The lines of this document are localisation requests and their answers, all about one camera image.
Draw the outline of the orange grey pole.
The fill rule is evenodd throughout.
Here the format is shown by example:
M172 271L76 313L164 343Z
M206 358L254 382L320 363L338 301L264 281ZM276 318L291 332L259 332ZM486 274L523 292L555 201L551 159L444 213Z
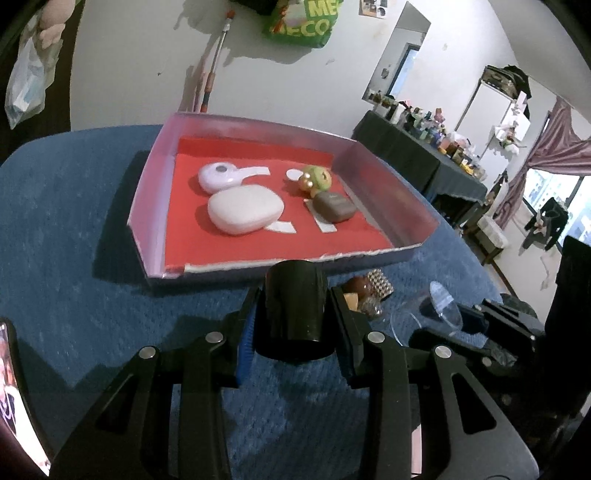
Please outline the orange grey pole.
M211 100L211 93L213 90L215 75L217 71L217 65L219 56L221 56L221 50L225 42L228 32L230 30L233 19L235 18L235 10L229 10L226 13L226 17L222 26L221 35L216 43L214 56L211 61L211 69L209 69L207 78L204 85L204 94L202 95L201 103L199 105L200 113L206 113L208 111L209 100Z

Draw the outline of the clear glass cup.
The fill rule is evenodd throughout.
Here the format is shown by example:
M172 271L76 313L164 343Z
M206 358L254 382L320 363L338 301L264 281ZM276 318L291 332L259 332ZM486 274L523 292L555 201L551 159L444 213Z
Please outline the clear glass cup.
M431 329L443 336L454 336L463 328L459 305L438 281L404 302L391 316L390 330L403 346L409 346L412 335L421 329Z

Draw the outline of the grey brown eyeshadow case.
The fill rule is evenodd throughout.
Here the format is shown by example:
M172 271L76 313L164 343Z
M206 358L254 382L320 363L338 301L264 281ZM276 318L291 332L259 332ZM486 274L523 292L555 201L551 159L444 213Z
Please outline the grey brown eyeshadow case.
M329 223L341 223L353 217L356 205L348 197L338 192L322 191L311 200L318 215Z

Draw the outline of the clear plastic bag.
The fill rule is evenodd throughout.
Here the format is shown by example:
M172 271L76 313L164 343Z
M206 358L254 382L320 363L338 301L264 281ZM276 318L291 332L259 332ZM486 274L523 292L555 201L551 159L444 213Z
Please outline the clear plastic bag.
M23 34L9 77L5 113L13 130L45 108L46 91L53 84L63 41L41 48L38 34Z

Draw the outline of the lilac round earbud case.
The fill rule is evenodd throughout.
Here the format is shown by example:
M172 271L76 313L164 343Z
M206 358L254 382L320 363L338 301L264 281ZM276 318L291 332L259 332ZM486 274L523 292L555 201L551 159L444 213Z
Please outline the lilac round earbud case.
M228 162L206 164L197 174L198 183L207 194L215 194L242 184L238 167Z

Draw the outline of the red brown ball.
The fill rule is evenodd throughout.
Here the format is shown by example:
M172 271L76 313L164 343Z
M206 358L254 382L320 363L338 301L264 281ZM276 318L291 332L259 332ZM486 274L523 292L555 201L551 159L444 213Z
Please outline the red brown ball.
M358 295L360 301L373 296L375 288L367 276L353 276L342 284L342 292Z

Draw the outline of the white refrigerator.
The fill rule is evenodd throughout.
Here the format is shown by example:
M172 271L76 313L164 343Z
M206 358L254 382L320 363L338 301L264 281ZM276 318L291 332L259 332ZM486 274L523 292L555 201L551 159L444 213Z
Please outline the white refrigerator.
M468 141L477 177L488 189L525 148L523 140L531 122L523 109L516 100L480 81L456 127Z

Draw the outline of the silver studded cylinder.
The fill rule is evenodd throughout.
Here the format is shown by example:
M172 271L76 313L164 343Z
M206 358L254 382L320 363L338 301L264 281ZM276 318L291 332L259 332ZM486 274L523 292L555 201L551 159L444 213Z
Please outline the silver studded cylinder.
M394 286L381 269L370 270L367 280L374 289L374 295L380 300L389 298L394 293Z

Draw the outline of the wall photo collage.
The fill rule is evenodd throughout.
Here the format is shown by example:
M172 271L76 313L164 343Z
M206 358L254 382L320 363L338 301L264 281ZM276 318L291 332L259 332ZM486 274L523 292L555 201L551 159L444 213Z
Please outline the wall photo collage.
M384 19L388 15L388 0L360 0L359 13L362 16Z

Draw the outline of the white oval case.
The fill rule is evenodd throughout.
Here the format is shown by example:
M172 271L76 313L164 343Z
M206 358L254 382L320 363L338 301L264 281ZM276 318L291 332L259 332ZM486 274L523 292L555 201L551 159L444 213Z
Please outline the white oval case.
M280 219L284 203L262 185L242 185L219 191L207 201L207 214L222 232L239 236L266 228Z

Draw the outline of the pink curtain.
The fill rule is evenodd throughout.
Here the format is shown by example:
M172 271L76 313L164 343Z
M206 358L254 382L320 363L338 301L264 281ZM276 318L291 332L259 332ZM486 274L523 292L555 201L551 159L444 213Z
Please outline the pink curtain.
M519 210L530 169L560 175L589 176L590 139L579 138L572 127L571 106L558 97L546 130L540 135L524 164L509 182L504 203L496 211L496 223L505 229Z

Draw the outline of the green yellow bear figurine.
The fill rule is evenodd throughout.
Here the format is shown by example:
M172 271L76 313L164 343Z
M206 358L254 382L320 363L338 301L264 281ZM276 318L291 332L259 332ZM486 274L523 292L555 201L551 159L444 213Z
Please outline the green yellow bear figurine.
M304 167L297 184L301 191L314 198L318 193L328 191L332 187L332 174L328 168L308 165Z

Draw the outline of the blue textured table cloth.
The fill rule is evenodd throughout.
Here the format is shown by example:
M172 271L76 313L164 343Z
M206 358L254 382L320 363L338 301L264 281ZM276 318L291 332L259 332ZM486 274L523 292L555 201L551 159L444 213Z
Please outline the blue textured table cloth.
M16 329L28 401L58 451L143 346L181 347L238 309L238 283L147 286L126 226L154 126L70 132L1 168L1 314ZM368 411L335 358L256 358L223 396L236 479L352 479Z

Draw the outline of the purple cardboard box tray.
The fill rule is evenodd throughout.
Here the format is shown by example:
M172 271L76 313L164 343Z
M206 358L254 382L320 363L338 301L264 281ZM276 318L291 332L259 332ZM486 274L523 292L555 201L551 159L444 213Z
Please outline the purple cardboard box tray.
M283 260L379 266L409 258L439 225L359 142L189 113L158 133L127 224L154 283L256 278Z

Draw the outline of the wall mirror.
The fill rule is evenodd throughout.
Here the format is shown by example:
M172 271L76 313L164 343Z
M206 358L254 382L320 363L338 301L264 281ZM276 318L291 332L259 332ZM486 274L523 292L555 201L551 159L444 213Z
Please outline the wall mirror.
M363 93L363 100L377 103L376 96L398 98L430 27L431 22L412 3L406 1Z

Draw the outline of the black cylinder cup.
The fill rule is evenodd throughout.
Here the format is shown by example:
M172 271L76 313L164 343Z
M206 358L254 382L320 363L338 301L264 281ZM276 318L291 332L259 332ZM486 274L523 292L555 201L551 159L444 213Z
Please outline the black cylinder cup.
M291 365L331 356L327 294L328 279L318 264L288 260L270 267L254 322L256 353Z

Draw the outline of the green tote bag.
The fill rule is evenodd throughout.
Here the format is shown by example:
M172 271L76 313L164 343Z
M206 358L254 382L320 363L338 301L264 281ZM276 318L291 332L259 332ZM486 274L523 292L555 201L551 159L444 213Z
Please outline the green tote bag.
M270 40L321 49L329 42L339 18L342 1L278 1L263 28Z

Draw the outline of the dark cloth side table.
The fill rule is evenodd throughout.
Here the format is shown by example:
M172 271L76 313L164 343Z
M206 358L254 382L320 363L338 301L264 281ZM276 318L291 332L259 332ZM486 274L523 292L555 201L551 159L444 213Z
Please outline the dark cloth side table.
M443 195L478 204L485 200L483 183L373 111L363 115L352 139L392 166L431 202Z

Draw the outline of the smartphone with lit screen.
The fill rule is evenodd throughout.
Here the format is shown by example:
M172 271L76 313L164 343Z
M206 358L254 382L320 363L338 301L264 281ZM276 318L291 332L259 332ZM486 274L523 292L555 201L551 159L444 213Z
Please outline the smartphone with lit screen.
M18 379L13 325L1 319L1 478L48 479L50 459Z

